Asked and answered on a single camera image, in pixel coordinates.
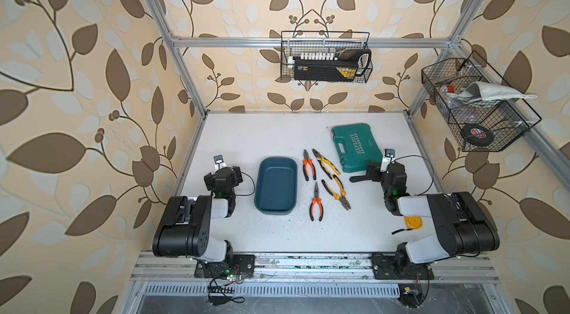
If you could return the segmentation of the yellow black combination pliers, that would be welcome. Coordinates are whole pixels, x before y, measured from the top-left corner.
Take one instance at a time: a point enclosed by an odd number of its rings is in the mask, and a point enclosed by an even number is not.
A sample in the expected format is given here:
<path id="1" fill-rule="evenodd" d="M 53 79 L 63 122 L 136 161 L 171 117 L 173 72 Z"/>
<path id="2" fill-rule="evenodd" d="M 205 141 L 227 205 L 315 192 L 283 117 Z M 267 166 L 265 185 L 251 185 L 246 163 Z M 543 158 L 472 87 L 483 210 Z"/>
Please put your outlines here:
<path id="1" fill-rule="evenodd" d="M 320 152 L 313 149 L 313 154 L 318 161 L 321 169 L 323 172 L 329 177 L 329 179 L 333 179 L 334 176 L 340 176 L 341 172 Z"/>

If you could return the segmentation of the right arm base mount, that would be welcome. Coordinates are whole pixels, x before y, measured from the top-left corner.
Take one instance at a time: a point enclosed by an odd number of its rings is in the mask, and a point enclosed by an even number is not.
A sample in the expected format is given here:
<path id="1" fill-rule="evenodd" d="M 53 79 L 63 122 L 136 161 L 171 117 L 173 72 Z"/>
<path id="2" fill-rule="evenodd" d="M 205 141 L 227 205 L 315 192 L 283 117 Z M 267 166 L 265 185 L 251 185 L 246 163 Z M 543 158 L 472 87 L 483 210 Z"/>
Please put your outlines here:
<path id="1" fill-rule="evenodd" d="M 398 254 L 373 253 L 370 257 L 375 280 L 434 280 L 426 263 L 411 263 Z"/>

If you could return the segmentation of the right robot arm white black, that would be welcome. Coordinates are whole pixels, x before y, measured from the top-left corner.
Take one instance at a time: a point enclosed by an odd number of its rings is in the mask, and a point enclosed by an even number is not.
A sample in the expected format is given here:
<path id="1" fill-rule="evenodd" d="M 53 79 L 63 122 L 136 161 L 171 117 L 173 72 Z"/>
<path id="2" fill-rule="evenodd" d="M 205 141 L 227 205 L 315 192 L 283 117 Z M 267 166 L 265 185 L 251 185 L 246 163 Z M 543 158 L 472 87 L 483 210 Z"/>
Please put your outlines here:
<path id="1" fill-rule="evenodd" d="M 396 266 L 433 263 L 460 255 L 477 256 L 499 248 L 497 230 L 470 193 L 410 195 L 405 167 L 398 162 L 392 162 L 386 170 L 371 162 L 366 176 L 381 183 L 384 205 L 391 214 L 433 223 L 432 234 L 398 245 L 393 260 Z"/>

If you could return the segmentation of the yellow handled pliers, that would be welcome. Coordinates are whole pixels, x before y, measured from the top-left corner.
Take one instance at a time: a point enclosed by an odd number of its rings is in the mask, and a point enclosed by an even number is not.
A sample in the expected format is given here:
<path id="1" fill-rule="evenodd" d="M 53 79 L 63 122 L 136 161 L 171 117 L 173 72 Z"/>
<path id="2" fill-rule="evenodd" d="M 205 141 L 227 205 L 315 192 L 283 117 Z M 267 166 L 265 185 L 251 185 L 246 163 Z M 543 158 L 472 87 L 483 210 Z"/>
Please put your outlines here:
<path id="1" fill-rule="evenodd" d="M 334 180 L 334 182 L 335 182 L 335 183 L 337 184 L 337 186 L 338 186 L 338 191 L 337 191 L 337 192 L 335 192 L 335 191 L 326 183 L 325 180 L 322 180 L 322 185 L 324 186 L 326 192 L 327 192 L 329 195 L 333 196 L 337 201 L 339 201 L 340 204 L 343 206 L 343 208 L 344 208 L 345 210 L 350 211 L 350 210 L 351 210 L 351 205 L 350 205 L 349 201 L 348 201 L 347 198 L 346 198 L 346 192 L 345 192 L 343 183 L 341 182 L 341 180 L 338 178 L 337 175 L 334 174 L 332 177 L 333 177 L 332 179 Z"/>

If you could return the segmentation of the orange handled pliers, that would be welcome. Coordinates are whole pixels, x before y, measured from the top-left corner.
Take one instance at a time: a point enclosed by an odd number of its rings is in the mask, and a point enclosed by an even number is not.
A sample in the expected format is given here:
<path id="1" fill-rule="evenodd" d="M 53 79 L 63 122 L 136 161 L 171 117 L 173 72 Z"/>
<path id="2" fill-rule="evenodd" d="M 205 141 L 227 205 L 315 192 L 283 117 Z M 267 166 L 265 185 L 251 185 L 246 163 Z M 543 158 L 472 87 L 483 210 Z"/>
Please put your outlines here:
<path id="1" fill-rule="evenodd" d="M 317 180 L 316 169 L 313 165 L 313 161 L 309 157 L 308 151 L 304 150 L 303 155 L 304 155 L 304 159 L 303 159 L 302 170 L 303 170 L 305 180 L 309 181 L 310 178 L 312 178 L 313 180 Z"/>

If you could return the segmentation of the orange long nose pliers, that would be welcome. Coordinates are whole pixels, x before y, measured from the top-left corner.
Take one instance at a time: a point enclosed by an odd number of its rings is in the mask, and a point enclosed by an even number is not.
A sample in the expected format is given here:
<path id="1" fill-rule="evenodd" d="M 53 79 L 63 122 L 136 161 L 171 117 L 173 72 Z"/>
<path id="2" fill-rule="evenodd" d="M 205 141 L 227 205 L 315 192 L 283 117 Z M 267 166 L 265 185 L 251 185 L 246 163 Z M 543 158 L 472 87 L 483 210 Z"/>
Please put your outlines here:
<path id="1" fill-rule="evenodd" d="M 309 209 L 311 221 L 314 221 L 316 218 L 316 216 L 314 215 L 314 212 L 315 212 L 314 209 L 319 210 L 318 219 L 319 219 L 319 221 L 322 221 L 323 217 L 324 217 L 324 208 L 322 206 L 322 200 L 319 196 L 319 185 L 318 185 L 318 183 L 315 183 L 314 190 L 313 190 L 313 198 L 312 198 L 312 202 L 310 204 L 310 209 Z"/>

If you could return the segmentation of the teal plastic storage box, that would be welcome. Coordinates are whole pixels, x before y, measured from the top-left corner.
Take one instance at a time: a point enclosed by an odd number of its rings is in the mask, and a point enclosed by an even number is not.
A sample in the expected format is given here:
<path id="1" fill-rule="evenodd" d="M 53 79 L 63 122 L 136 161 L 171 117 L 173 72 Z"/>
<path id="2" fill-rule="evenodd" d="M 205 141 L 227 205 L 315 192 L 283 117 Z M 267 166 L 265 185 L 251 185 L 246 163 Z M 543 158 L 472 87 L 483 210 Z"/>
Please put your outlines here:
<path id="1" fill-rule="evenodd" d="M 258 170 L 254 204 L 267 215 L 287 215 L 297 201 L 297 163 L 288 157 L 268 157 Z"/>

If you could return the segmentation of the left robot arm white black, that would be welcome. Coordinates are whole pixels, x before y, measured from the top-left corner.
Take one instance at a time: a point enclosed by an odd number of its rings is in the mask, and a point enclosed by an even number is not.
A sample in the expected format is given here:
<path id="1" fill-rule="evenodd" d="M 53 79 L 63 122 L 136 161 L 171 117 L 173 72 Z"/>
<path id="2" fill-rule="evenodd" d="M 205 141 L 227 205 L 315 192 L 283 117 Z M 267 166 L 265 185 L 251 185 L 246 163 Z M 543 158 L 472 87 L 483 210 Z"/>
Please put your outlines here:
<path id="1" fill-rule="evenodd" d="M 157 257 L 190 257 L 200 262 L 233 262 L 229 241 L 210 235 L 211 220 L 231 217 L 236 206 L 235 187 L 243 182 L 239 167 L 219 168 L 204 177 L 209 195 L 172 197 L 167 202 L 152 241 Z"/>

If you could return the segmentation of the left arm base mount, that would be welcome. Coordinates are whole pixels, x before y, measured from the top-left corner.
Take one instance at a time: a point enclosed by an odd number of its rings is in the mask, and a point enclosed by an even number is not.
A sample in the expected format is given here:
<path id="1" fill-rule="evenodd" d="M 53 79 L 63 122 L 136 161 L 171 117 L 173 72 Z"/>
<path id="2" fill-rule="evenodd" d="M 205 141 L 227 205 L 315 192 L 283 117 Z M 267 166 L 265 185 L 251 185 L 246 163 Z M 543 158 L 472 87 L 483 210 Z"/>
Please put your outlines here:
<path id="1" fill-rule="evenodd" d="M 222 262 L 197 262 L 194 270 L 196 278 L 246 279 L 252 278 L 255 271 L 255 259 L 252 254 L 228 254 Z"/>

